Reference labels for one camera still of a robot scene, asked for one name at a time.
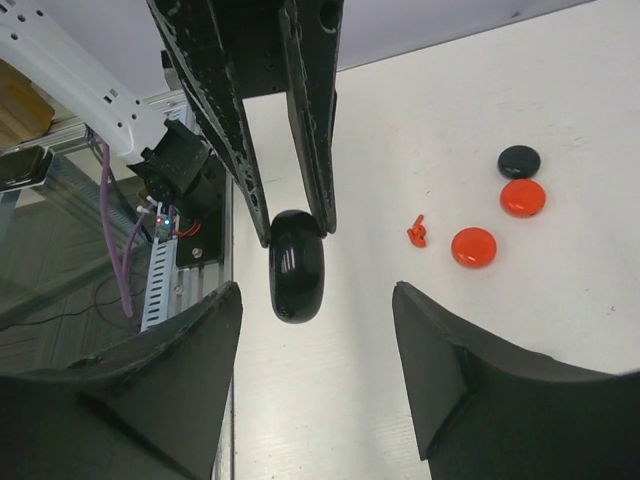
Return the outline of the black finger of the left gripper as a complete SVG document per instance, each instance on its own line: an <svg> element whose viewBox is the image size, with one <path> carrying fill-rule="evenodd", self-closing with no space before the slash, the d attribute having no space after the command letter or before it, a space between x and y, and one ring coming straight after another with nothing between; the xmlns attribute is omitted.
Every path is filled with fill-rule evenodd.
<svg viewBox="0 0 640 480"><path fill-rule="evenodd" d="M270 220L233 61L210 1L149 1L153 20L201 132L243 194L262 247Z"/></svg>
<svg viewBox="0 0 640 480"><path fill-rule="evenodd" d="M341 1L285 1L278 17L287 110L307 202L323 235L337 228L332 140Z"/></svg>

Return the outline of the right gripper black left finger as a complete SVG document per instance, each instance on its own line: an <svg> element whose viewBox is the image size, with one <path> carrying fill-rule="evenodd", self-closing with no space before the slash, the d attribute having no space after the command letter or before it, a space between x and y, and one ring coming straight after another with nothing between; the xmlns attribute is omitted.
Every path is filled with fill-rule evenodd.
<svg viewBox="0 0 640 480"><path fill-rule="evenodd" d="M208 479L241 331L239 286L61 369L1 378L5 479Z"/></svg>

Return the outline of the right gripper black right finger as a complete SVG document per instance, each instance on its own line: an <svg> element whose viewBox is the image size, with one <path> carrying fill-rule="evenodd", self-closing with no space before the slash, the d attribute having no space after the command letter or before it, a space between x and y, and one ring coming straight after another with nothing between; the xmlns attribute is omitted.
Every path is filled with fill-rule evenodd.
<svg viewBox="0 0 640 480"><path fill-rule="evenodd" d="M510 343L407 282L392 310L420 458L435 479L635 479L639 376Z"/></svg>

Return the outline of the black earbud charging case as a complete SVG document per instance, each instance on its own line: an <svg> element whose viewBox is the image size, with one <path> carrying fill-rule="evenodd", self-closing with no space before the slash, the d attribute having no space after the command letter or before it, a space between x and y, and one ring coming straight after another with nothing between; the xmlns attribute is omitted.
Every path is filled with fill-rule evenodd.
<svg viewBox="0 0 640 480"><path fill-rule="evenodd" d="M315 219L286 210L271 225L269 245L271 304L283 322L301 324L320 310L325 285L323 239Z"/></svg>

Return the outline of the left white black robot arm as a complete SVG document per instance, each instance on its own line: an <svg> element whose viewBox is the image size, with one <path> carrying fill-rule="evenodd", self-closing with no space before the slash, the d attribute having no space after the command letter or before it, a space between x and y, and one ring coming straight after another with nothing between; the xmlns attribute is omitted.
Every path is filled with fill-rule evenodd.
<svg viewBox="0 0 640 480"><path fill-rule="evenodd" d="M93 129L156 200L202 220L218 208L223 164L256 234L271 224L243 102L284 92L311 215L337 227L332 171L339 1L152 1L154 23L198 131L170 120L116 80L35 1L1 5L1 57Z"/></svg>

